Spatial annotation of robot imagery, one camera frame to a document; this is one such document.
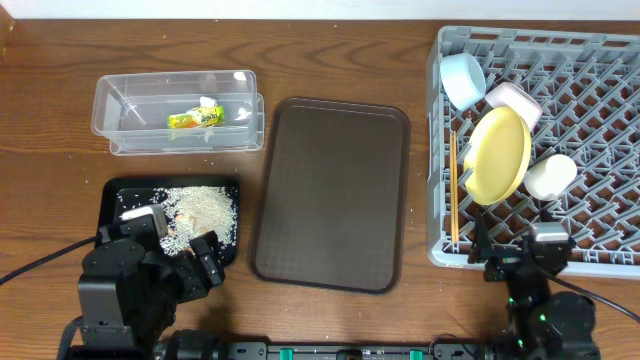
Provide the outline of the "small white green cup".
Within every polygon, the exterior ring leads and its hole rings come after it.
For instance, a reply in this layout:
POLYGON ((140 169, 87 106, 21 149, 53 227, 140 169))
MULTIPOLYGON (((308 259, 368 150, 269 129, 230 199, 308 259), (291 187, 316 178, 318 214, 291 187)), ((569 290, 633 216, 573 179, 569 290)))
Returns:
POLYGON ((558 198, 577 176, 577 165, 566 155, 554 154, 533 166, 524 179, 526 191, 535 199, 558 198))

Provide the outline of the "yellow round plate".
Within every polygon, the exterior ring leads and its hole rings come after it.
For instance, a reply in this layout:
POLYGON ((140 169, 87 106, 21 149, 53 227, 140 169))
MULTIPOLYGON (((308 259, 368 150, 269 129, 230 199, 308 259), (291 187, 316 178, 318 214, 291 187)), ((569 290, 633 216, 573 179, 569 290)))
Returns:
POLYGON ((528 125, 509 107, 489 111, 476 125, 463 161, 471 170, 467 193, 480 205, 500 203, 515 192, 529 166, 532 139, 528 125))

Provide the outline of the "green yellow snack wrapper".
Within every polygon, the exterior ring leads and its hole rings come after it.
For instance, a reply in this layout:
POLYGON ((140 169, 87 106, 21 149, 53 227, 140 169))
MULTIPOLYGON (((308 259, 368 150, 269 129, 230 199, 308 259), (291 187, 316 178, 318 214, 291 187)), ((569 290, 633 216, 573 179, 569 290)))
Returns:
POLYGON ((167 125, 170 129, 204 128, 224 122, 223 106, 200 106, 186 113, 169 115, 167 125))

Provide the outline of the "white napkin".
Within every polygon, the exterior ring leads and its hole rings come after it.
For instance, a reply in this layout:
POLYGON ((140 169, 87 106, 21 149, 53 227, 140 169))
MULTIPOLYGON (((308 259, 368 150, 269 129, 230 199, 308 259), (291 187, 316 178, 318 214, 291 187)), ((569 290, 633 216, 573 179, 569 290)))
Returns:
POLYGON ((216 107, 218 102, 214 98, 202 96, 200 98, 200 105, 202 107, 216 107))

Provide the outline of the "white rice bowl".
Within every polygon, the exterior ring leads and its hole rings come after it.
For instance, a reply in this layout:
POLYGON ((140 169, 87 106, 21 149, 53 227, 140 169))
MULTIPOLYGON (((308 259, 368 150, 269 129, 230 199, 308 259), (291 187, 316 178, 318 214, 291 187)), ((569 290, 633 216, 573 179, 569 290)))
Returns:
POLYGON ((503 82, 485 95, 492 108, 509 107, 514 110, 533 131, 542 115, 541 105, 528 93, 514 85, 503 82))

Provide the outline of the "light blue bowl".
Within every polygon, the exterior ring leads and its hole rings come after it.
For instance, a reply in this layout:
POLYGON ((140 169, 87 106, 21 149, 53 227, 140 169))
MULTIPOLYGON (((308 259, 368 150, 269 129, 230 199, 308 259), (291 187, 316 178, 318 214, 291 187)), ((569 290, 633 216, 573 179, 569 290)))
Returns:
POLYGON ((440 77, 450 103, 457 110, 467 110, 486 94, 484 72, 476 58, 469 53, 443 57, 440 77))

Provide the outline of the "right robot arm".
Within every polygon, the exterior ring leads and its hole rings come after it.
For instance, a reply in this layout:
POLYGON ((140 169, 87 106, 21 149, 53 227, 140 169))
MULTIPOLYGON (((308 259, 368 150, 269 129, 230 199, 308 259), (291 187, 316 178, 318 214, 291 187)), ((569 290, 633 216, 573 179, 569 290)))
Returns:
POLYGON ((483 216, 475 217, 468 262, 484 265, 484 280, 504 282, 509 295, 506 333, 478 347, 476 359, 599 359, 592 332, 595 304, 576 291, 551 291, 549 281, 568 266, 575 241, 544 216, 514 247, 492 242, 483 216))

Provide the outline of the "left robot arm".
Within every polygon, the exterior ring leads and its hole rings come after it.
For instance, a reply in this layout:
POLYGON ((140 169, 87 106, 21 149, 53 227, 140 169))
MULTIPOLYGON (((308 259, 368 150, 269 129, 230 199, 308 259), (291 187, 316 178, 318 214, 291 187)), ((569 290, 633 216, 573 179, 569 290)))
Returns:
POLYGON ((57 357, 152 359, 177 306, 224 282, 217 245, 211 231, 191 240, 189 251, 169 256, 151 231, 97 246, 82 262, 82 315, 63 330, 57 357))

